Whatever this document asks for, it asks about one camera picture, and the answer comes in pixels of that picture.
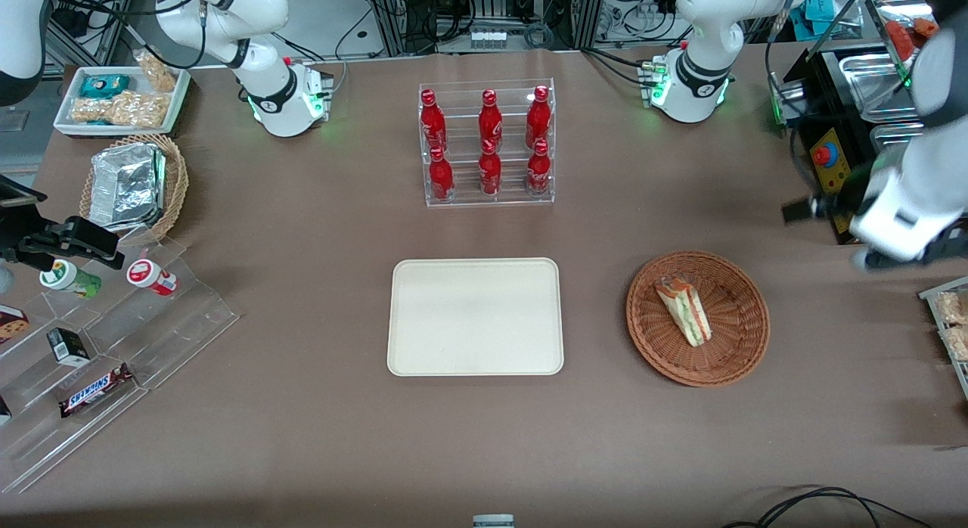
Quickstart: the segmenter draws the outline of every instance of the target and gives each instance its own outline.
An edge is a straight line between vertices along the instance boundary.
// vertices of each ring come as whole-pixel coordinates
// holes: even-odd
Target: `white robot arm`
[[[968,11],[945,20],[917,55],[911,96],[926,131],[874,163],[851,233],[863,269],[968,256],[951,226],[968,207]]]
[[[804,0],[677,0],[675,10],[692,23],[688,48],[654,57],[651,105],[685,122],[712,114],[726,89],[726,79],[740,49],[739,21],[770,17]]]
[[[158,22],[173,41],[232,68],[256,119],[277,136],[299,135],[328,114],[317,70],[290,66],[264,35],[286,26],[287,0],[158,0]],[[45,32],[57,0],[0,0],[0,105],[23,100],[44,73]]]
[[[0,107],[20,103],[44,74],[44,34],[57,0],[0,0]]]
[[[183,1],[158,0],[156,7]],[[317,70],[287,65],[264,36],[286,26],[288,14],[287,0],[191,0],[157,19],[174,42],[196,49],[204,42],[205,53],[232,69],[266,131],[294,136],[326,118],[329,100]]]

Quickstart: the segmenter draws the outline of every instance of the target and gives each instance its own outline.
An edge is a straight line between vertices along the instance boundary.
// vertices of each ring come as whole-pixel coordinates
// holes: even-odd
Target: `red bottle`
[[[495,196],[501,190],[501,158],[498,146],[490,138],[481,141],[481,159],[477,160],[481,172],[481,192]]]
[[[501,111],[498,110],[498,93],[493,89],[485,89],[481,100],[484,101],[484,107],[477,117],[481,141],[491,139],[497,149],[501,149]]]
[[[447,125],[443,121],[443,110],[436,104],[436,95],[432,89],[425,89],[420,92],[420,101],[423,103],[420,109],[420,127],[423,129],[424,136],[429,146],[440,146],[447,150]]]
[[[548,135],[551,124],[551,107],[548,104],[548,87],[535,87],[535,101],[528,110],[528,132],[525,134],[525,144],[528,148],[535,148],[535,141]]]
[[[443,148],[433,146],[430,149],[430,187],[436,200],[454,200],[454,170],[450,163],[443,159]]]
[[[548,157],[548,142],[543,138],[535,141],[535,155],[528,160],[528,177],[525,189],[533,197],[542,196],[548,190],[548,176],[551,172],[551,159]]]

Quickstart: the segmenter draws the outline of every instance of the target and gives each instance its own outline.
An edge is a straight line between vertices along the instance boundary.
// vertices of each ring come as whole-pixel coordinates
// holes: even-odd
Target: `brown table surface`
[[[774,63],[798,53],[778,46]],[[0,525],[457,528],[512,513],[522,528],[716,528],[823,483],[964,526],[965,398],[916,297],[964,264],[864,275],[825,222],[784,228],[780,205],[808,190],[771,128],[762,58],[747,46],[698,125],[644,110],[579,53],[353,64],[332,120],[292,139],[253,121],[228,70],[194,72],[172,237],[242,318],[34,487],[0,496]],[[418,83],[549,76],[557,202],[427,210]],[[104,146],[53,135],[46,216],[76,211]],[[733,386],[673,383],[628,337],[631,277],[677,249],[732,259],[770,306],[765,360]],[[391,375],[394,265],[502,256],[560,267],[564,369]],[[20,301],[36,273],[17,274]],[[829,501],[791,520],[869,525]]]

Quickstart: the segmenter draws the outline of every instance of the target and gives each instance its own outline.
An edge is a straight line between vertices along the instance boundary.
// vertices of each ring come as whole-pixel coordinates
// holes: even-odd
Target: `acrylic bottle rack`
[[[525,145],[526,118],[532,101],[535,100],[535,87],[546,85],[549,91],[548,104],[551,107],[551,125],[546,139],[548,157],[551,159],[549,185],[545,193],[533,197],[525,190],[528,176],[528,159],[532,150]],[[501,149],[501,190],[495,196],[488,196],[480,190],[480,172],[477,160],[481,155],[481,139],[477,117],[481,111],[481,93],[485,89],[498,93],[498,109],[502,114]],[[447,125],[446,159],[454,170],[454,198],[450,201],[437,200],[433,196],[430,182],[430,146],[420,128],[420,97],[417,94],[417,135],[420,138],[421,166],[424,176],[424,198],[427,207],[480,207],[488,204],[540,204],[554,202],[554,117],[556,117],[556,92],[553,79],[523,79],[504,81],[473,81],[453,83],[423,83],[420,90],[432,89],[436,103],[443,111]]]
[[[88,262],[82,268],[103,280],[97,296],[82,300],[49,290],[21,307],[30,328],[0,345],[0,397],[13,415],[0,425],[4,492],[22,492],[37,482],[238,320],[185,265],[183,246],[158,241],[142,228],[121,239],[118,250],[125,255],[125,269],[139,258],[159,263],[177,277],[177,290],[161,297],[129,284],[125,269],[115,272]],[[76,368],[58,364],[46,338],[52,328],[80,335],[90,362]],[[124,362],[134,373],[132,382],[61,417],[58,402]]]

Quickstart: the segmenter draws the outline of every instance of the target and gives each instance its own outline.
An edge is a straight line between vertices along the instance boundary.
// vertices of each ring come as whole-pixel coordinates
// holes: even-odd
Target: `round wicker basket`
[[[120,141],[115,141],[111,147],[134,142],[154,142],[165,153],[165,215],[162,215],[158,222],[151,227],[152,234],[156,238],[162,238],[175,225],[175,221],[181,213],[182,204],[185,202],[185,193],[188,190],[188,169],[185,166],[185,159],[178,151],[178,146],[165,135],[125,136]],[[93,184],[94,167],[91,167],[91,172],[87,173],[87,182],[84,183],[84,193],[80,196],[80,215],[84,218],[87,218],[91,213],[91,186]]]
[[[712,339],[689,345],[656,292],[678,276],[698,287]],[[747,376],[770,341],[770,314],[743,270],[715,253],[681,251],[646,263],[632,280],[625,318],[639,352],[659,373],[692,387],[721,387]]]

